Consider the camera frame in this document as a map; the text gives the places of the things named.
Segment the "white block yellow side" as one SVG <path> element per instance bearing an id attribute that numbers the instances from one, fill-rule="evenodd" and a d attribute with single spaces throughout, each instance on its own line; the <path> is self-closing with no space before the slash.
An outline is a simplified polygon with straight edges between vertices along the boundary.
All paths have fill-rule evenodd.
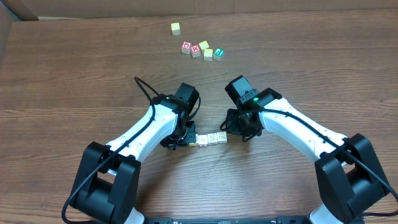
<path id="1" fill-rule="evenodd" d="M 195 135 L 195 142 L 190 142 L 189 146 L 198 146 L 198 134 Z"/>

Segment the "white number block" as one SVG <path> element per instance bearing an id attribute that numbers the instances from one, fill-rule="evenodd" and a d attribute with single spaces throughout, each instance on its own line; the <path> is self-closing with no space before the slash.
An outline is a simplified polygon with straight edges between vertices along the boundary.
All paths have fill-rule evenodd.
<path id="1" fill-rule="evenodd" d="M 198 136 L 198 145 L 200 147 L 207 147 L 207 145 L 208 145 L 208 136 L 207 135 L 199 135 Z"/>

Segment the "white block red side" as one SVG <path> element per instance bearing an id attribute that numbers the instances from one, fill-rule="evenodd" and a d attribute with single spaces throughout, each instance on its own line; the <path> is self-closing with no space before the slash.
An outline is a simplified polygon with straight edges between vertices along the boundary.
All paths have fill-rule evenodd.
<path id="1" fill-rule="evenodd" d="M 207 134 L 208 145 L 217 145 L 218 137 L 216 133 L 209 133 Z"/>

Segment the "green B block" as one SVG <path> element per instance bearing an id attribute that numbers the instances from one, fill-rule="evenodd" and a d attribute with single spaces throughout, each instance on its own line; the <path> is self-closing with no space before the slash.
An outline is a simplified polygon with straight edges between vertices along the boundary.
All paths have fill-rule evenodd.
<path id="1" fill-rule="evenodd" d="M 228 135 L 225 131 L 217 132 L 217 141 L 218 143 L 226 143 L 228 142 Z"/>

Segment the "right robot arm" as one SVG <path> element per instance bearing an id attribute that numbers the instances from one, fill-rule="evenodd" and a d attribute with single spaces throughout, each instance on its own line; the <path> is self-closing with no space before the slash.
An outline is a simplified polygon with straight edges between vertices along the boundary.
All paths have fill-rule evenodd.
<path id="1" fill-rule="evenodd" d="M 264 130 L 290 143 L 313 163 L 322 204 L 303 223 L 363 223 L 367 211 L 394 191 L 370 140 L 331 131 L 296 110 L 271 88 L 259 91 L 239 76 L 225 88 L 235 104 L 220 129 L 244 142 Z"/>

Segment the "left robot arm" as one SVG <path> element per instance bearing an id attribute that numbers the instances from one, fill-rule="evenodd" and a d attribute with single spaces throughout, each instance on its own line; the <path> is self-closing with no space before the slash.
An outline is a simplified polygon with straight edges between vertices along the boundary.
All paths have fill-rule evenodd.
<path id="1" fill-rule="evenodd" d="M 196 141 L 193 108 L 200 94 L 182 83 L 173 95 L 158 94 L 146 114 L 120 137 L 83 152 L 64 208 L 91 217 L 90 223 L 147 223 L 135 208 L 141 165 L 157 145 L 175 150 Z"/>

